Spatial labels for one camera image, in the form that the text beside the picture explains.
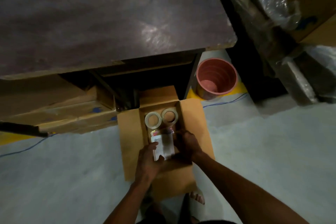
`person's left hand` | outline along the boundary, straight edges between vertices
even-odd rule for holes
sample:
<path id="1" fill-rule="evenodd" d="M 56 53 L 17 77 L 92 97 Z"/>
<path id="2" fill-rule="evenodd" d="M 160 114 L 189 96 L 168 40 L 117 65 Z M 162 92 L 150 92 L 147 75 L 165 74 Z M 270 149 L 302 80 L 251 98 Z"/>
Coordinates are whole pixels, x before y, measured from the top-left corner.
<path id="1" fill-rule="evenodd" d="M 165 158 L 160 155 L 159 159 L 154 161 L 153 150 L 156 150 L 158 144 L 158 142 L 150 143 L 140 150 L 135 171 L 135 182 L 143 182 L 149 187 L 159 173 Z"/>

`dark wooden table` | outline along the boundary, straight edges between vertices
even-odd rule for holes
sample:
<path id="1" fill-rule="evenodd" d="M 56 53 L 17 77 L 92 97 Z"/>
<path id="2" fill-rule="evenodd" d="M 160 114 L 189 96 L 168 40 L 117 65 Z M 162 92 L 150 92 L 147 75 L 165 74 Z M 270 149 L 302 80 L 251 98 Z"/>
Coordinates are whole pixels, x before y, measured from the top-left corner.
<path id="1" fill-rule="evenodd" d="M 236 42 L 220 0 L 0 0 L 0 7 L 3 79 Z"/>

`concrete floor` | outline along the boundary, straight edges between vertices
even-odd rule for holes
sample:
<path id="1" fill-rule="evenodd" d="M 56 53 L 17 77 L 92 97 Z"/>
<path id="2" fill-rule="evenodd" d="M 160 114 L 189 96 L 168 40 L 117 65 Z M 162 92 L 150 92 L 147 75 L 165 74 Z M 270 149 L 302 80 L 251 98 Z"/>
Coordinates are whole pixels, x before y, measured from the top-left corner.
<path id="1" fill-rule="evenodd" d="M 335 223 L 336 105 L 303 108 L 283 96 L 256 106 L 247 96 L 236 103 L 205 107 L 204 112 L 218 162 L 270 192 L 311 224 Z M 0 154 L 39 140 L 1 146 Z M 204 220 L 241 223 L 195 165 L 194 172 L 206 200 Z M 0 219 L 12 224 L 103 223 L 129 186 L 123 176 L 118 127 L 56 135 L 31 150 L 0 158 Z M 181 201 L 176 197 L 162 203 L 172 223 Z"/>

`white tape ring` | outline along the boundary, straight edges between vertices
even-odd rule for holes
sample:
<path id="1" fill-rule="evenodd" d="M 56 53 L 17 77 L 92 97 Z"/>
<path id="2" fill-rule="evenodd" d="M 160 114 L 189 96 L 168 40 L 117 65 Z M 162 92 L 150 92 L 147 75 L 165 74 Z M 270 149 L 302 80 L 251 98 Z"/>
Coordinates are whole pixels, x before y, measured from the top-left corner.
<path id="1" fill-rule="evenodd" d="M 153 115 L 157 116 L 157 118 L 158 118 L 158 122 L 157 122 L 156 125 L 154 125 L 154 126 L 150 126 L 150 125 L 149 125 L 149 117 L 151 117 L 151 116 L 153 116 Z M 150 128 L 150 129 L 156 129 L 156 128 L 158 128 L 158 127 L 161 125 L 161 122 L 162 122 L 161 116 L 160 116 L 157 112 L 149 112 L 149 113 L 147 113 L 147 115 L 145 116 L 145 124 L 146 124 L 146 126 L 147 126 L 148 128 Z"/>
<path id="2" fill-rule="evenodd" d="M 172 122 L 168 122 L 168 121 L 165 120 L 164 117 L 165 117 L 165 115 L 166 115 L 167 112 L 173 112 L 173 113 L 174 113 L 174 115 L 175 115 L 175 119 L 174 119 Z M 163 112 L 162 112 L 162 114 L 161 114 L 161 117 L 162 117 L 163 122 L 164 122 L 166 125 L 169 125 L 169 126 L 173 126 L 173 125 L 177 122 L 177 120 L 179 119 L 179 115 L 177 114 L 175 108 L 167 108 L 167 109 L 164 109 Z"/>

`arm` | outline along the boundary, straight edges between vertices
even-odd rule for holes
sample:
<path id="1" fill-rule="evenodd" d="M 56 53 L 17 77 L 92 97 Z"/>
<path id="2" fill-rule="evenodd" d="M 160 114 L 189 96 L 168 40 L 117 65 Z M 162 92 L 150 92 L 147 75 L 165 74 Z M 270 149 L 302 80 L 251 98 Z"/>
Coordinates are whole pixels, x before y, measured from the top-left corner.
<path id="1" fill-rule="evenodd" d="M 182 131 L 176 146 L 209 177 L 244 224 L 308 224 L 274 196 L 210 158 L 190 132 Z"/>
<path id="2" fill-rule="evenodd" d="M 141 202 L 149 189 L 152 181 L 160 171 L 164 158 L 158 161 L 153 159 L 153 150 L 157 142 L 150 143 L 139 152 L 138 164 L 135 172 L 135 181 L 128 193 L 108 216 L 104 224 L 134 224 L 138 215 Z"/>

